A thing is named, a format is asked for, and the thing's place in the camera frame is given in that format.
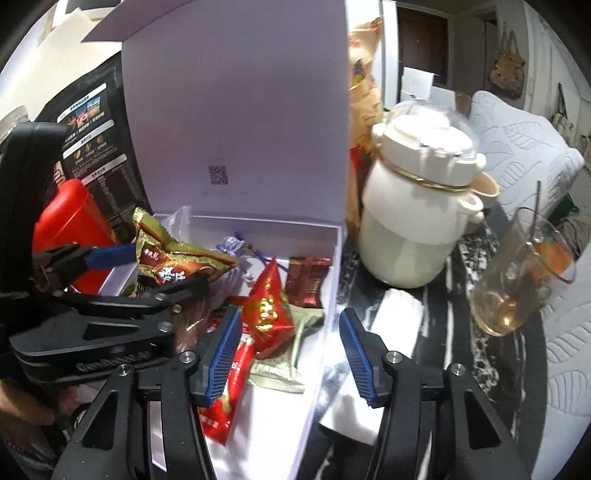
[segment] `black packaging bag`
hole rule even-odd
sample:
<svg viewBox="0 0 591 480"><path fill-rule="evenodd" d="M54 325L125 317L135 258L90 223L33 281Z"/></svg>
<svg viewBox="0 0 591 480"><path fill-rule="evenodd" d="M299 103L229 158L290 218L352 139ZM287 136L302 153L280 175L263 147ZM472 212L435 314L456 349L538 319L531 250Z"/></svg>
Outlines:
<svg viewBox="0 0 591 480"><path fill-rule="evenodd" d="M125 110L121 53L80 77L46 104L37 122L72 127L54 181L80 179L126 243L135 236L136 207L151 213Z"/></svg>

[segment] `black marble table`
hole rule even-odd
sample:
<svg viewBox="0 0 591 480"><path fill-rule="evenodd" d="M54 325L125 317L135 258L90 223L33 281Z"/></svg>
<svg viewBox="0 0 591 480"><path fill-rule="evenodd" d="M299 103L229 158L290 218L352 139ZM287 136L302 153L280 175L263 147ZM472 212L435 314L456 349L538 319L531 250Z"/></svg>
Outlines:
<svg viewBox="0 0 591 480"><path fill-rule="evenodd" d="M437 368L444 368L444 363L451 360L469 368L511 432L531 473L544 430L547 394L547 361L540 314L532 315L513 334L491 337L473 324L466 299L466 292L470 292L496 253L498 242L508 228L503 210L495 205L486 217L486 225L459 242L435 280L424 288L408 290L425 307L413 360ZM349 249L343 253L339 281L338 311L344 307L354 308L369 329L390 287L371 276L359 255ZM330 335L338 335L337 322ZM298 480L365 477L372 447L319 423L348 374L349 365L344 356L325 368Z"/></svg>

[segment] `box lid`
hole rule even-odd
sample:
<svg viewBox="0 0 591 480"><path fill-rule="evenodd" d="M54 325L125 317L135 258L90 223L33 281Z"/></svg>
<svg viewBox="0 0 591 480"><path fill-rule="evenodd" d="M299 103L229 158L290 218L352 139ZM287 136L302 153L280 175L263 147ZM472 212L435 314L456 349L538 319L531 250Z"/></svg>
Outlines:
<svg viewBox="0 0 591 480"><path fill-rule="evenodd" d="M110 40L156 212L342 223L342 0L126 0L85 39Z"/></svg>

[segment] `hand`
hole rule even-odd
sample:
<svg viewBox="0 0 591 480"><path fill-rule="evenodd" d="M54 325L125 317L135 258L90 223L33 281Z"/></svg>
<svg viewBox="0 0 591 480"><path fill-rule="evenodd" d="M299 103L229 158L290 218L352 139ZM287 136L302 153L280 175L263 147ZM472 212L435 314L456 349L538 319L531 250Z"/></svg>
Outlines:
<svg viewBox="0 0 591 480"><path fill-rule="evenodd" d="M0 413L38 426L53 425L53 411L29 393L0 380Z"/></svg>

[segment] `cardboard box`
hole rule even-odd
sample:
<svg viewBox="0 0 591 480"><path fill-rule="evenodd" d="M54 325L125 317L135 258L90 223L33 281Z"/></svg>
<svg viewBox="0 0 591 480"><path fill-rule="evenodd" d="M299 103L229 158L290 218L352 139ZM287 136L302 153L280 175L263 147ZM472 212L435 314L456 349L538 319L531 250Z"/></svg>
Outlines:
<svg viewBox="0 0 591 480"><path fill-rule="evenodd" d="M247 387L228 445L209 442L220 480L295 478L335 317L349 143L345 5L126 0L86 40L123 42L129 127L154 212L190 205L191 240L204 247L239 231L282 260L333 259L324 329L302 345L306 392ZM113 273L103 291L125 281Z"/></svg>

